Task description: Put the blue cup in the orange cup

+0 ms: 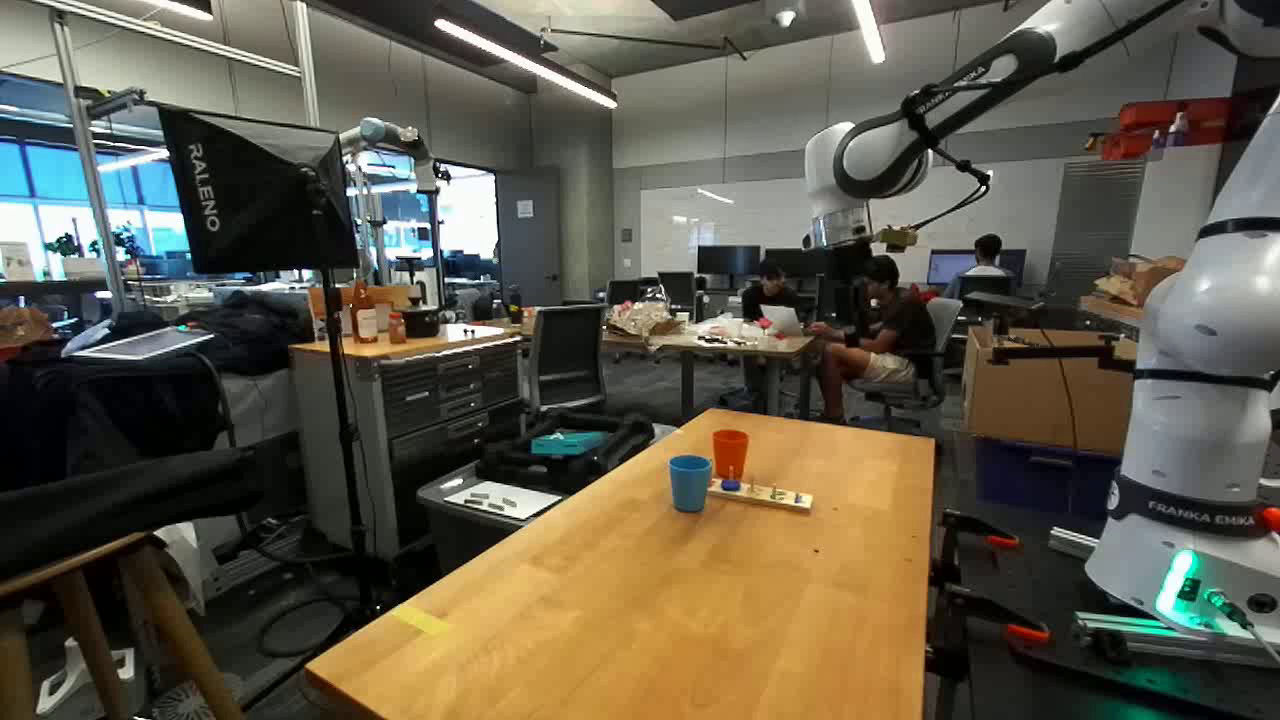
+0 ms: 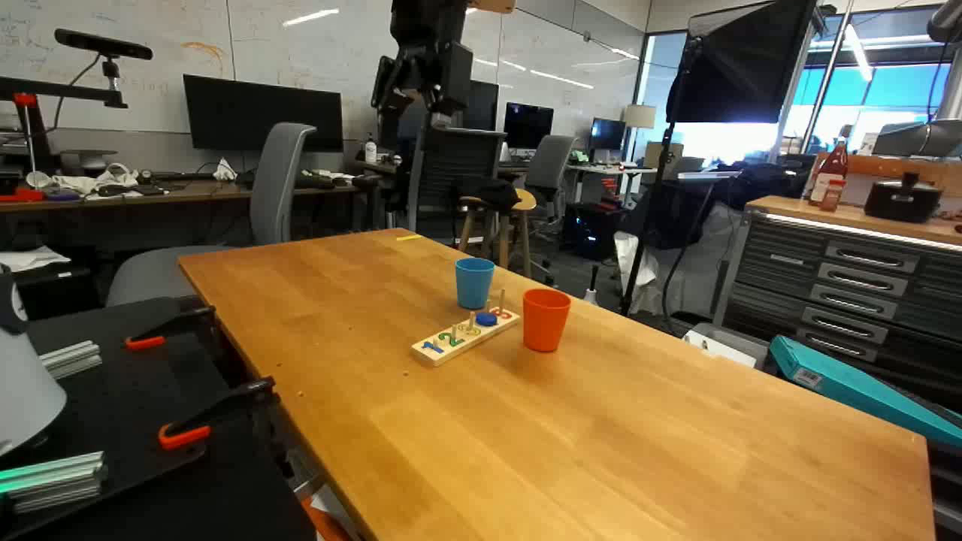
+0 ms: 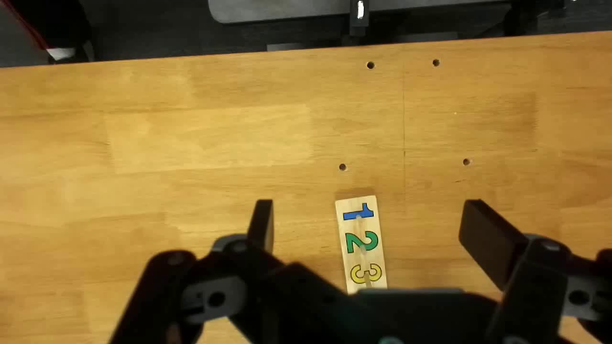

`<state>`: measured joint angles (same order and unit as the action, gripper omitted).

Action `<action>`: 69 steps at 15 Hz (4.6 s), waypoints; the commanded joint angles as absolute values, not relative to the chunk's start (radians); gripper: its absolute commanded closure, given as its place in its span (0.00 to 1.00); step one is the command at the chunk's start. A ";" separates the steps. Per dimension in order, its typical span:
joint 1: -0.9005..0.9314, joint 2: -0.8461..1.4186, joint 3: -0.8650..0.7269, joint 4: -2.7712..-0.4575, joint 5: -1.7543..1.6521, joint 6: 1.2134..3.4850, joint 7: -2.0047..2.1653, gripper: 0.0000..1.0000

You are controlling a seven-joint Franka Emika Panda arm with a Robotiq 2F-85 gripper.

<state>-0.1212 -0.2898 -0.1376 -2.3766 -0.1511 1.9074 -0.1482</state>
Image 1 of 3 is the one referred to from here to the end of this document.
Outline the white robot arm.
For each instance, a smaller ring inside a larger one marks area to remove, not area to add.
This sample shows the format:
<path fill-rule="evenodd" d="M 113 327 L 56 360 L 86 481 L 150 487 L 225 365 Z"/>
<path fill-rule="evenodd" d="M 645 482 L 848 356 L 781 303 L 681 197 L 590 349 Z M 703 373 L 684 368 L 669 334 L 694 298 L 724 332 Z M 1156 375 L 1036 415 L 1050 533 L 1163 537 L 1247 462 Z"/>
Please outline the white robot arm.
<path fill-rule="evenodd" d="M 813 211 L 865 217 L 910 191 L 952 132 L 1168 19 L 1234 53 L 1276 47 L 1276 0 L 1045 0 L 897 106 L 816 132 L 802 142 Z M 1118 473 L 1085 560 L 1098 593 L 1193 630 L 1280 626 L 1280 537 L 1262 500 L 1276 380 L 1280 103 L 1219 184 L 1184 268 L 1144 298 Z"/>

